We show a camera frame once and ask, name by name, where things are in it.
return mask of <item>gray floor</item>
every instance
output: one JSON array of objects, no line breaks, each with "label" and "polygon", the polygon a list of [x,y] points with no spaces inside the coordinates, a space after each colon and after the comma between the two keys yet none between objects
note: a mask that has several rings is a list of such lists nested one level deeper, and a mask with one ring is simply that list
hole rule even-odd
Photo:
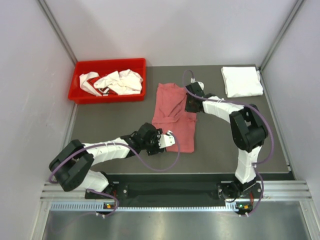
[{"label": "gray floor", "polygon": [[[83,143],[96,143],[113,140],[131,134],[145,122],[151,122],[156,104],[158,83],[176,83],[182,86],[184,70],[191,69],[197,81],[204,83],[205,93],[214,93],[226,98],[221,75],[221,66],[160,66],[147,68],[147,93],[144,101],[79,105],[72,133],[72,139]],[[254,103],[266,117],[275,136],[273,158],[258,167],[263,173],[286,173],[287,164],[266,97],[242,97],[236,100]],[[265,141],[259,159],[263,160],[270,151],[270,139]],[[141,154],[154,168],[163,169],[171,165],[176,153],[166,152],[148,157]],[[233,142],[231,128],[225,121],[207,115],[197,114],[195,131],[195,152],[181,154],[177,165],[168,173],[234,173],[237,168],[238,150]],[[114,159],[93,167],[106,173],[152,173],[138,158]]]},{"label": "gray floor", "polygon": [[233,212],[117,212],[105,220],[86,215],[68,225],[81,214],[50,212],[43,240],[311,239],[298,202],[262,202],[249,218]]}]

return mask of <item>red plastic bin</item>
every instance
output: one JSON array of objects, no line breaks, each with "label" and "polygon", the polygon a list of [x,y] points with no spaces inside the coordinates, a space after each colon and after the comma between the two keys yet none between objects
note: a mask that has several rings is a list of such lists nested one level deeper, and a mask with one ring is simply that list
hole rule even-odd
[{"label": "red plastic bin", "polygon": [[[143,78],[142,90],[140,94],[132,95],[109,95],[94,96],[80,88],[79,76],[89,72],[97,72],[101,77],[106,76],[114,71],[123,71],[130,69]],[[79,61],[75,65],[68,99],[76,104],[99,104],[99,103],[116,103],[116,102],[136,102],[143,101],[146,95],[146,59],[113,59],[97,61]]]}]

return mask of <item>folded white towel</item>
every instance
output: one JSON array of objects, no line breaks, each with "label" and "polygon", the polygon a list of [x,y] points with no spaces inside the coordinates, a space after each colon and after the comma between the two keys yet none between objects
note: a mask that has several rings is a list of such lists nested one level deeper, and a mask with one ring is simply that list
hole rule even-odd
[{"label": "folded white towel", "polygon": [[228,98],[260,96],[264,93],[260,73],[254,66],[224,66],[221,72]]}]

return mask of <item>white wall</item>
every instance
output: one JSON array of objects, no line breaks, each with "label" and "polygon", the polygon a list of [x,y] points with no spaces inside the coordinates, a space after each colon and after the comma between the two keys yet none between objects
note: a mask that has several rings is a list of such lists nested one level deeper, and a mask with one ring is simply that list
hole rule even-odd
[{"label": "white wall", "polygon": [[260,65],[296,0],[47,0],[79,61]]},{"label": "white wall", "polygon": [[35,0],[2,1],[0,21],[0,233],[24,240],[62,147],[73,64]]},{"label": "white wall", "polygon": [[320,1],[305,1],[263,72],[295,174],[320,213]]}]

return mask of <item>metal plate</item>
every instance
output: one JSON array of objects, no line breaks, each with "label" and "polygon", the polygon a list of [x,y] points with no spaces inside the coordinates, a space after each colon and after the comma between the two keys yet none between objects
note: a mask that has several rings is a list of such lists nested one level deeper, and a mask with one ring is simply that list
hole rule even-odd
[{"label": "metal plate", "polygon": [[[55,231],[82,212],[51,211]],[[251,217],[231,212],[118,212],[103,219],[86,215],[43,240],[310,240],[298,202],[263,202]]]}]

